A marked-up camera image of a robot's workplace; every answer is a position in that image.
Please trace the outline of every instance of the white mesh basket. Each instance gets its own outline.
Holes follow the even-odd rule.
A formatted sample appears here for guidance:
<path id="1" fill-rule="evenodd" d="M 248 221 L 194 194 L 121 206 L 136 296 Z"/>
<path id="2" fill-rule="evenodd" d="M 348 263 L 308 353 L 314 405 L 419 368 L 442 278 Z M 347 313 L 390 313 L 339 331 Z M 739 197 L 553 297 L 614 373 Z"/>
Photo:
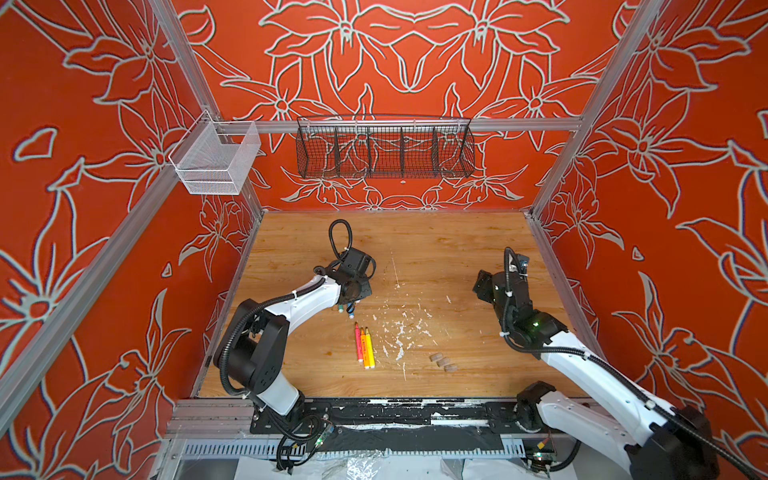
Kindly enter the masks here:
<path id="1" fill-rule="evenodd" d="M 205 112 L 170 155 L 176 173 L 191 194 L 239 194 L 261 148 L 253 122 L 239 144 L 223 143 L 227 137 L 217 133 L 216 125 Z"/>

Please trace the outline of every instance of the red wall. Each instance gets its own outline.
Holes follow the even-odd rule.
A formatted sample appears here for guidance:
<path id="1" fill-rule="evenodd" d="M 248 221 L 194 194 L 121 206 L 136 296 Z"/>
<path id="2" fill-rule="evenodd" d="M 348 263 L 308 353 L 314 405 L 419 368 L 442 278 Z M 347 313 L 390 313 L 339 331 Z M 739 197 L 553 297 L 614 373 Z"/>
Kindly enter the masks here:
<path id="1" fill-rule="evenodd" d="M 143 0 L 0 8 L 0 373 L 200 113 Z M 0 439 L 0 476 L 147 475 L 253 226 L 179 184 Z"/>
<path id="2" fill-rule="evenodd" d="M 764 2 L 667 2 L 543 219 L 608 359 L 763 474 L 767 26 Z"/>
<path id="3" fill-rule="evenodd" d="M 578 116 L 637 3 L 174 4 L 227 119 L 293 120 L 366 112 Z M 251 181 L 271 210 L 509 210 L 531 204 L 567 137 L 481 134 L 472 177 L 403 183 L 303 180 L 292 136 L 270 134 Z"/>

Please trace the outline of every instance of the wire basket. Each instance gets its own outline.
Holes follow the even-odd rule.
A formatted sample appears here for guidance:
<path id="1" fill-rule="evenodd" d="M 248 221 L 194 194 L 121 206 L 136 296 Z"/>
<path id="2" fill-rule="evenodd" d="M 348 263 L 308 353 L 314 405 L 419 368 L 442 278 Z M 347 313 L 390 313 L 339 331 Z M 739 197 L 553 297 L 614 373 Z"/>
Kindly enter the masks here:
<path id="1" fill-rule="evenodd" d="M 304 178 L 469 177 L 475 138 L 469 118 L 337 115 L 297 119 Z"/>
<path id="2" fill-rule="evenodd" d="M 191 194 L 239 194 L 259 153 L 261 138 L 255 123 L 250 122 L 245 135 L 238 137 L 218 133 L 220 123 L 205 111 L 169 155 Z"/>

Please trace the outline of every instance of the orange marker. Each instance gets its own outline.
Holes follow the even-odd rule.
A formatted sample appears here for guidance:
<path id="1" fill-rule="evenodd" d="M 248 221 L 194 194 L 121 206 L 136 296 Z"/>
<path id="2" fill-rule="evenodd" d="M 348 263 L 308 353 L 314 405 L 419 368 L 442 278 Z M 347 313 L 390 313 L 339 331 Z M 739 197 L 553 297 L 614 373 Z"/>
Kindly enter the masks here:
<path id="1" fill-rule="evenodd" d="M 362 343 L 360 342 L 360 327 L 355 322 L 355 346 L 357 347 L 357 361 L 362 362 Z"/>
<path id="2" fill-rule="evenodd" d="M 371 332 L 366 328 L 366 347 L 368 348 L 368 357 L 371 362 L 371 368 L 376 368 L 376 360 L 373 358 L 373 344 L 371 343 Z"/>
<path id="3" fill-rule="evenodd" d="M 362 364 L 371 368 L 371 359 L 368 357 L 368 346 L 366 345 L 366 334 L 360 329 L 360 345 L 362 346 Z"/>

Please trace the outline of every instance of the wooden tabletop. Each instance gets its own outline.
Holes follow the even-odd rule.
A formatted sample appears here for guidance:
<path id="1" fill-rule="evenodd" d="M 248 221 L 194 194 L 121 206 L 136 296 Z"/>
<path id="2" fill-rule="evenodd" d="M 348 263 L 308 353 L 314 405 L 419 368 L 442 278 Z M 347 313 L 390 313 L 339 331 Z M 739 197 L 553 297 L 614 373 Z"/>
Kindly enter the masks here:
<path id="1" fill-rule="evenodd" d="M 312 278 L 315 265 L 330 263 L 327 231 L 336 218 L 352 224 L 353 246 L 378 267 L 355 319 L 324 310 L 289 337 L 283 373 L 307 396 L 510 397 L 537 380 L 584 396 L 560 372 L 512 351 L 499 338 L 492 307 L 472 292 L 478 271 L 501 271 L 504 247 L 512 247 L 531 258 L 534 306 L 571 326 L 521 213 L 269 213 L 230 318 L 243 300 L 284 295 Z M 338 248 L 345 247 L 343 226 L 335 235 Z M 357 361 L 355 321 L 370 329 L 375 369 Z M 458 371 L 443 371 L 429 360 L 433 353 Z M 226 396 L 215 366 L 199 395 Z"/>

